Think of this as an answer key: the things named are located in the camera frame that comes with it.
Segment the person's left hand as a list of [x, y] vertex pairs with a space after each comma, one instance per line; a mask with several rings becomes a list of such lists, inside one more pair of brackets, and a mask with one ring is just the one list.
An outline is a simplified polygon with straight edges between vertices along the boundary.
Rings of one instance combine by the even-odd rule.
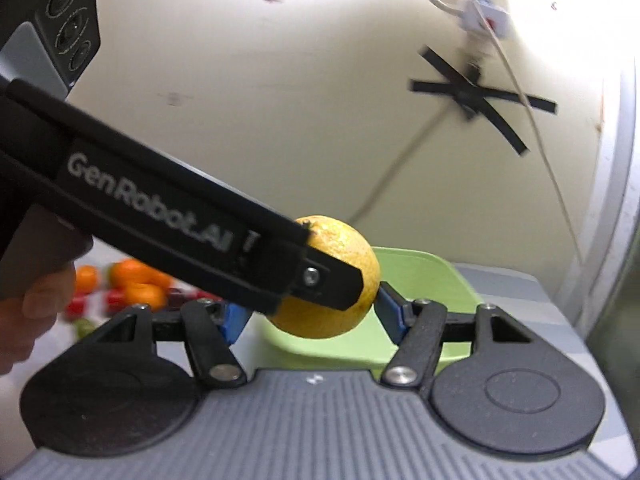
[[28, 360], [35, 342], [54, 325], [73, 299], [76, 273], [73, 263], [38, 278], [22, 296], [1, 301], [1, 375]]

